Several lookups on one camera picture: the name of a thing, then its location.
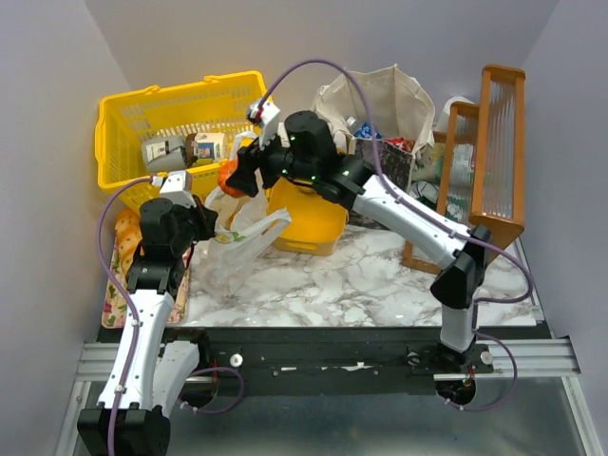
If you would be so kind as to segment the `red snack bag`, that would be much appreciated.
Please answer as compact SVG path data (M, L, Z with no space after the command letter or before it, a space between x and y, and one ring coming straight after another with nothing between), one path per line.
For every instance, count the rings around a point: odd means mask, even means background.
M414 146L415 146L415 140L409 140L403 137L399 137L399 138L393 138L393 139L384 139L385 143L388 143L398 149L401 149L407 153L412 153Z

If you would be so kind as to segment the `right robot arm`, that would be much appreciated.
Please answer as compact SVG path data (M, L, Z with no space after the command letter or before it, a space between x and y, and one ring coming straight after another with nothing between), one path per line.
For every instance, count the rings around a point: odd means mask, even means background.
M278 109L252 105L247 119L259 127L254 142L237 152L237 168L226 180L249 197L279 180L311 189L323 200L373 219L421 249L440 272L430 286L442 306L436 359L458 368L470 361L476 341L473 297L485 279L490 232L443 218L410 197L374 166L336 150L328 124L310 110L286 120L289 144L278 134Z

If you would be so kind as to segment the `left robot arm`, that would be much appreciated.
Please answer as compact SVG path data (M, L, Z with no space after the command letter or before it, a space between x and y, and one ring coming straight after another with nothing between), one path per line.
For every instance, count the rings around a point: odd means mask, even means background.
M196 196L151 199L141 207L142 242L127 274L128 303L112 371L77 429L92 455L163 455L169 416L199 364L198 342L162 343L186 272L183 256L215 234L215 212Z

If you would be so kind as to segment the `white plastic grocery bag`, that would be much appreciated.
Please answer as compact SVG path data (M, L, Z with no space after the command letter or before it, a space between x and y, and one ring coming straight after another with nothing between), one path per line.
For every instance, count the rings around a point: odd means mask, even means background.
M193 277L214 297L234 294L254 269L257 257L289 226L287 209L268 213L268 199L257 170L255 197L234 197L217 186L206 197L204 206L218 213L216 236L201 256Z

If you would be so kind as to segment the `small orange pumpkin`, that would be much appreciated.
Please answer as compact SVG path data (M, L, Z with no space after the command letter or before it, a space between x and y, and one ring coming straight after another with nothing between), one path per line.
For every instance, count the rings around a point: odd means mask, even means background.
M244 197L245 194L242 191L230 186L227 183L228 179L237 170L237 167L238 167L237 160L229 160L220 167L219 174L218 174L218 187L224 194L226 194L232 198L239 199L239 198Z

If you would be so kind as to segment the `beige canvas tote bag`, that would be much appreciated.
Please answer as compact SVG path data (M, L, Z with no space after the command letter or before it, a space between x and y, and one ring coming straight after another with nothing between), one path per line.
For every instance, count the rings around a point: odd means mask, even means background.
M382 135L378 146L385 176L407 192L411 186L415 162L420 159L426 147L434 146L433 101L415 78L397 66L369 73L354 71L351 75L366 95L373 112L372 122L369 121L354 85L343 75L319 88L313 99L313 112L328 122L337 147L365 162L375 164L371 140L355 138L348 131L346 119L354 117L372 124ZM399 137L415 140L412 153L384 142L384 139Z

